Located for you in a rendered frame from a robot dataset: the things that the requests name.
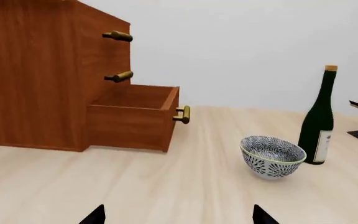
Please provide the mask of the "dark green wine bottle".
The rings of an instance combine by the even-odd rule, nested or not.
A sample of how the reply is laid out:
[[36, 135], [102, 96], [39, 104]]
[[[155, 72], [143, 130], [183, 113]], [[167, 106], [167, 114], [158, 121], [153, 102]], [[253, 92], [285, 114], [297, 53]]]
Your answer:
[[331, 95], [336, 74], [336, 65], [325, 66], [317, 99], [301, 126], [298, 146], [306, 152], [307, 164], [323, 164], [327, 157], [328, 145], [334, 128]]

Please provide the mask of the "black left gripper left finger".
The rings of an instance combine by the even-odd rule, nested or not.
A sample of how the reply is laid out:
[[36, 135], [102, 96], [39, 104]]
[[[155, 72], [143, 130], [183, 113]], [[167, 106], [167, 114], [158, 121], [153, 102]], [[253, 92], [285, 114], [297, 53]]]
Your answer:
[[86, 216], [79, 224], [104, 224], [106, 220], [106, 214], [104, 205], [99, 205], [88, 216]]

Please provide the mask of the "blue patterned white bowl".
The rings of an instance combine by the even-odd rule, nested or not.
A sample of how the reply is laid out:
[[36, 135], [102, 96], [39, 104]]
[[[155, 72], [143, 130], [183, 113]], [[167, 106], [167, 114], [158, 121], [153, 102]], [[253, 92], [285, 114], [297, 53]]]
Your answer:
[[265, 180], [291, 175], [307, 157], [301, 147], [270, 136], [248, 136], [241, 139], [239, 147], [251, 171]]

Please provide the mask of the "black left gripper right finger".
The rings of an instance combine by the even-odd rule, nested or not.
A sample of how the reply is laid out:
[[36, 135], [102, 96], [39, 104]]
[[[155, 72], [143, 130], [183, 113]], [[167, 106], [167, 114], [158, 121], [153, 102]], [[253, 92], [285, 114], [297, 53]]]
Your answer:
[[252, 219], [254, 224], [279, 224], [259, 205], [254, 205]]

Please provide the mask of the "open wooden drawer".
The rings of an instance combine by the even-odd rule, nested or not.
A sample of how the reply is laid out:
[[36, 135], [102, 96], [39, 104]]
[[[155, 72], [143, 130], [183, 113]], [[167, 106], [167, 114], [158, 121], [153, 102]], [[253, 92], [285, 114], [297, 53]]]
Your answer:
[[109, 90], [87, 107], [89, 144], [167, 152], [179, 92], [179, 87], [152, 85]]

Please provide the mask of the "brown wooden cabinet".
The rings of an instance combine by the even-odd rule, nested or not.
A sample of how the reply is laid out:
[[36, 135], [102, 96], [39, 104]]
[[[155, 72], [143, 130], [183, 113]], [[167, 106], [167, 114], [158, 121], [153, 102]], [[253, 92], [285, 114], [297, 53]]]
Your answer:
[[84, 151], [86, 110], [130, 70], [130, 24], [79, 0], [0, 0], [0, 146]]

